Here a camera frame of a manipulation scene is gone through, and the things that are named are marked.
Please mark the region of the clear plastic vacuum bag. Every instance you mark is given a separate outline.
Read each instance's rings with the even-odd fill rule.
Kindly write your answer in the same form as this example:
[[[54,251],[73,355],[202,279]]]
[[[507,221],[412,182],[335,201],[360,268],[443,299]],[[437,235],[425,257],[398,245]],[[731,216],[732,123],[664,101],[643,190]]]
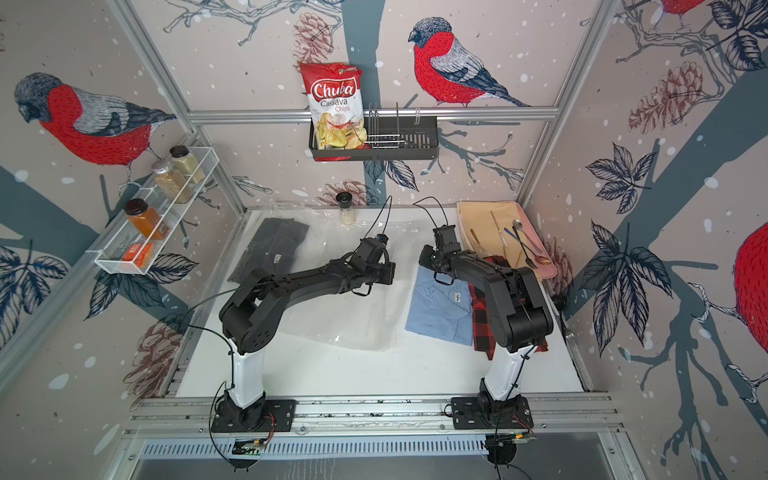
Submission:
[[[240,353],[279,334],[354,350],[385,350],[407,307],[426,225],[404,210],[276,204],[252,214],[221,293],[202,301],[213,320],[194,328]]]

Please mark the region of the red black plaid shirt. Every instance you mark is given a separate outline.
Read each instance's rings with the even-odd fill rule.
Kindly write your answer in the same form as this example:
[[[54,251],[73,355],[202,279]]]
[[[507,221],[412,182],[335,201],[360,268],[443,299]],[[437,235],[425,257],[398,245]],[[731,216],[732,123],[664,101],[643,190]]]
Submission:
[[[487,316],[485,294],[475,286],[469,286],[472,306],[473,346],[475,351],[483,352],[489,361],[494,357],[496,341]]]

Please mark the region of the dark grey pinstripe shirt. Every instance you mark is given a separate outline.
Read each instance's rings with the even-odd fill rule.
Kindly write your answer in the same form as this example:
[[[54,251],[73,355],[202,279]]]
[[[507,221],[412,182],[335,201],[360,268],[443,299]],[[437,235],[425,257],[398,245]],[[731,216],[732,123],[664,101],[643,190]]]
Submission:
[[[241,284],[256,269],[270,274],[290,273],[308,230],[308,225],[294,219],[265,218],[228,281]]]

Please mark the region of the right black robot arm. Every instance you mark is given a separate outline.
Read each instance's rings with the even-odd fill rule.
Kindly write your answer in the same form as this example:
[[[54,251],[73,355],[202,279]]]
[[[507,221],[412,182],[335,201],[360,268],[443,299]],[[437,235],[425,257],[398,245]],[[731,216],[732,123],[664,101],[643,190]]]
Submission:
[[[435,244],[423,247],[419,264],[433,271],[437,281],[461,280],[483,293],[497,344],[474,410],[488,422],[508,417],[519,403],[525,364],[554,329],[545,296],[530,268],[513,269],[463,250],[453,225],[436,227],[433,233]]]

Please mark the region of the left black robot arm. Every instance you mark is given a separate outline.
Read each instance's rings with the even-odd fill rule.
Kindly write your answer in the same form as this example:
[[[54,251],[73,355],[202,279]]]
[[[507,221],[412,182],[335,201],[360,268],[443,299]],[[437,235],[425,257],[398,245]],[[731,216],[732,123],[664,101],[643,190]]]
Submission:
[[[270,274],[258,268],[246,277],[219,312],[222,331],[233,349],[232,387],[216,407],[244,430],[264,421],[266,392],[262,382],[262,350],[275,337],[288,308],[326,295],[352,292],[361,286],[393,283],[396,264],[389,258],[389,238],[381,233],[360,240],[357,248],[310,270]]]

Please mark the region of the light blue folded shirt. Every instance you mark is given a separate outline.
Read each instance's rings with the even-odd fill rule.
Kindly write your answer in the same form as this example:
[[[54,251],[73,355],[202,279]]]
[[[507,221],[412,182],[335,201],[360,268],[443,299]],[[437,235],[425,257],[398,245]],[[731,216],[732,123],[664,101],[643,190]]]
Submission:
[[[418,268],[405,329],[411,333],[464,346],[473,345],[469,284]]]

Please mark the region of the red cassava chips bag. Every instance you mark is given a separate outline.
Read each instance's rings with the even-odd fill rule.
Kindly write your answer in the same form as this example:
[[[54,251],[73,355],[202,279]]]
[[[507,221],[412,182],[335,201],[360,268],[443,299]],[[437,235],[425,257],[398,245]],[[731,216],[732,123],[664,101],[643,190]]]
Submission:
[[[344,63],[300,63],[312,118],[310,145],[318,151],[365,149],[362,71]]]

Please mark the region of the gold spoon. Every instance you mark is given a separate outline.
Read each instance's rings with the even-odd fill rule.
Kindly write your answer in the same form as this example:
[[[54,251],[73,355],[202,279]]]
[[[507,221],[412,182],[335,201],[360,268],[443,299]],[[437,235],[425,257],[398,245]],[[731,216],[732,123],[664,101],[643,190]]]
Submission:
[[[482,246],[482,243],[480,242],[477,234],[475,233],[474,229],[470,229],[470,234],[472,235],[472,238],[475,240],[478,246]]]

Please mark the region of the spice jar on table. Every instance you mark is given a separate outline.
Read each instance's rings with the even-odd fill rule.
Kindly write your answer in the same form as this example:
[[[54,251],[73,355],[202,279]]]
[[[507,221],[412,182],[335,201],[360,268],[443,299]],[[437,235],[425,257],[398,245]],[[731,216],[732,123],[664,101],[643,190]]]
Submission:
[[[356,212],[354,210],[354,197],[348,191],[339,192],[336,195],[336,201],[339,207],[339,218],[343,225],[352,225],[356,221]]]

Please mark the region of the gold chopstick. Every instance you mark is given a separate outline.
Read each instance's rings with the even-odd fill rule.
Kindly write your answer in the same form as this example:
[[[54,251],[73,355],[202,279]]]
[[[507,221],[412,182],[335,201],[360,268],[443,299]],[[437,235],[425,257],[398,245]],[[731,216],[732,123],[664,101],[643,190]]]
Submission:
[[[502,246],[503,246],[502,248],[503,248],[503,250],[504,250],[504,252],[505,252],[505,253],[504,253],[504,255],[506,256],[506,248],[507,248],[508,244],[507,244],[507,242],[506,242],[506,239],[505,239],[505,237],[504,237],[504,234],[503,234],[503,232],[502,232],[502,229],[501,229],[501,227],[500,227],[500,225],[499,225],[499,223],[498,223],[498,220],[497,220],[497,218],[496,218],[496,216],[495,216],[495,213],[494,213],[493,211],[490,211],[490,214],[491,214],[491,217],[492,217],[492,219],[493,219],[494,225],[495,225],[495,227],[496,227],[496,229],[497,229],[497,232],[498,232],[498,236],[499,236],[499,238],[500,238],[500,240],[501,240],[501,242],[502,242]]]

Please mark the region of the silver spoon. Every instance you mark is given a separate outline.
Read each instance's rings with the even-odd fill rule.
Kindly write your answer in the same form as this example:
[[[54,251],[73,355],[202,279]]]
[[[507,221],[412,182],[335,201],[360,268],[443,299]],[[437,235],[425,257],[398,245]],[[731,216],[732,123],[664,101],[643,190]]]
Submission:
[[[515,219],[513,221],[513,231],[519,240],[523,242],[527,250],[531,252],[535,258],[541,257],[541,251],[532,242],[528,234],[524,231],[524,225],[521,220]]]

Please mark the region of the pink tray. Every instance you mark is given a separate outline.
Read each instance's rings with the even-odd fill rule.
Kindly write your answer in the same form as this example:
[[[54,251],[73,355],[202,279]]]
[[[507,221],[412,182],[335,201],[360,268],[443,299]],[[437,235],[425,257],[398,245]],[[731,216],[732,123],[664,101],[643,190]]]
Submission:
[[[550,280],[554,279],[557,275],[557,268],[554,265],[553,260],[551,259],[550,255],[547,253],[547,251],[544,248],[544,245],[541,241],[541,239],[536,234],[533,224],[528,219],[527,215],[525,214],[523,208],[516,202],[513,203],[513,220],[519,219],[522,221],[524,225],[524,231],[528,234],[528,236],[531,239],[531,242],[540,249],[541,251],[541,257],[535,258],[534,255],[529,252],[526,248],[526,246],[523,244],[521,240],[517,238],[515,235],[515,232],[513,231],[513,227],[509,229],[509,231],[521,242],[521,249],[524,251],[523,257],[525,260],[523,263],[525,265],[534,265],[534,273],[537,275],[537,277],[540,280]]]

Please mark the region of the small orange box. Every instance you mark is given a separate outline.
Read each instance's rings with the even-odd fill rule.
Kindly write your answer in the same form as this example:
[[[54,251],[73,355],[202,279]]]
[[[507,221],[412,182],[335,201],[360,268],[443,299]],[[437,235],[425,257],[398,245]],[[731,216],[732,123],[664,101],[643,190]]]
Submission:
[[[154,251],[154,244],[136,243],[131,245],[122,257],[123,262],[135,265],[139,269],[145,268],[151,261]]]

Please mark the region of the orange spice jar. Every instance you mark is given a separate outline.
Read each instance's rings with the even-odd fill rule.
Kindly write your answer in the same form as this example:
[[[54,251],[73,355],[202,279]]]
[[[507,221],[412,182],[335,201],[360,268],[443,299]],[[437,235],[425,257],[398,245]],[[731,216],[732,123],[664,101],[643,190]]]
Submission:
[[[169,232],[167,225],[157,211],[144,199],[134,198],[129,200],[123,210],[128,220],[146,239],[151,241],[164,240]]]

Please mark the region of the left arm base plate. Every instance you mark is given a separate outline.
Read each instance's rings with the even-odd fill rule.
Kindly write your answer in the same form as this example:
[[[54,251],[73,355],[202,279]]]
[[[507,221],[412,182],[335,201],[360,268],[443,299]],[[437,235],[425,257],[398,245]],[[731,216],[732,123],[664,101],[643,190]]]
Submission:
[[[237,406],[225,395],[214,407],[213,433],[283,433],[289,432],[295,417],[298,402],[293,399],[256,400],[247,408]]]

